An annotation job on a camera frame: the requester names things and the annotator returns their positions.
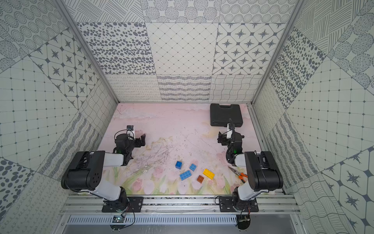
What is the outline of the yellow long lego brick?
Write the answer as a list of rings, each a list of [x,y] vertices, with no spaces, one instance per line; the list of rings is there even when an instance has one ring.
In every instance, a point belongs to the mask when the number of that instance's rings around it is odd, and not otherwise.
[[[214,176],[215,176],[215,174],[212,171],[210,171],[209,169],[205,169],[203,171],[203,175],[205,175],[206,177],[208,177],[211,180],[213,180]]]

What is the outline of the light blue square lego brick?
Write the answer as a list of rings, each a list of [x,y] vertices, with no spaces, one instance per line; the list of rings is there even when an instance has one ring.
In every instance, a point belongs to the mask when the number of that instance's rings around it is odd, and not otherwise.
[[[192,163],[192,164],[190,165],[190,170],[195,171],[196,168],[197,168],[197,166],[196,166],[195,164]]]

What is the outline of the dark blue square lego brick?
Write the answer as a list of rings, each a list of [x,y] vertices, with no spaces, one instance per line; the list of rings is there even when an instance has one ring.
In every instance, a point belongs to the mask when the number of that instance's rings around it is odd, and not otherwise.
[[[182,162],[181,161],[177,161],[176,164],[175,164],[175,168],[181,170],[181,168],[182,168]]]

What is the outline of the brown square lego brick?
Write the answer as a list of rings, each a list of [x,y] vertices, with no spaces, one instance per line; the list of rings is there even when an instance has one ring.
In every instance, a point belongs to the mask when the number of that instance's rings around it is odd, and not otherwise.
[[[202,175],[199,175],[199,176],[197,177],[197,181],[198,181],[200,184],[202,184],[203,181],[204,181],[204,177],[203,177]]]

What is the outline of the light blue long lego brick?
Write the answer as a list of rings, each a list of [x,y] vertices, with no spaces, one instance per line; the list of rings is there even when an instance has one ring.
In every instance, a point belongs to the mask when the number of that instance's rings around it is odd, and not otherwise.
[[[185,180],[185,179],[187,179],[191,176],[192,176],[191,171],[187,170],[187,171],[183,172],[182,174],[180,174],[180,179],[183,181],[183,180]]]

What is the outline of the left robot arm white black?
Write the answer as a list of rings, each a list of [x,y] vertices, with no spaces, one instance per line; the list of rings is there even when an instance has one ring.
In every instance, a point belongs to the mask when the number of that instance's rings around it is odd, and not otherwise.
[[[116,147],[112,153],[106,151],[80,151],[72,159],[61,179],[61,187],[73,192],[88,192],[103,199],[103,213],[138,213],[142,209],[143,197],[128,197],[126,190],[103,178],[105,167],[127,166],[134,148],[146,145],[146,135],[135,138],[134,131],[115,136]]]

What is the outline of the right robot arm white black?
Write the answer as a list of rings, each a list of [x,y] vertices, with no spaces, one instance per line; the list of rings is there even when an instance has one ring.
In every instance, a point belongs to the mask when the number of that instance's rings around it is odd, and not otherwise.
[[[237,211],[256,207],[255,199],[283,187],[283,178],[270,151],[243,152],[244,136],[233,130],[219,133],[217,141],[227,146],[226,160],[229,169],[242,181],[232,192],[232,206]]]

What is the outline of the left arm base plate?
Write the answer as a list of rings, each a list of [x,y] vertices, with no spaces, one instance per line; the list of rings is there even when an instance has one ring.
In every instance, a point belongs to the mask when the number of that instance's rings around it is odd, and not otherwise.
[[[104,200],[101,211],[103,213],[123,213],[129,210],[130,212],[139,213],[142,209],[143,200],[143,197],[127,197],[125,202]]]

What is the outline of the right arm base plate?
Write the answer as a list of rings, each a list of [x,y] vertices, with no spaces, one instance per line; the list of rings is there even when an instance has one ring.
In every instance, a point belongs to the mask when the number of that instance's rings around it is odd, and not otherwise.
[[[259,207],[256,199],[243,201],[234,197],[219,196],[218,204],[220,212],[258,212]]]

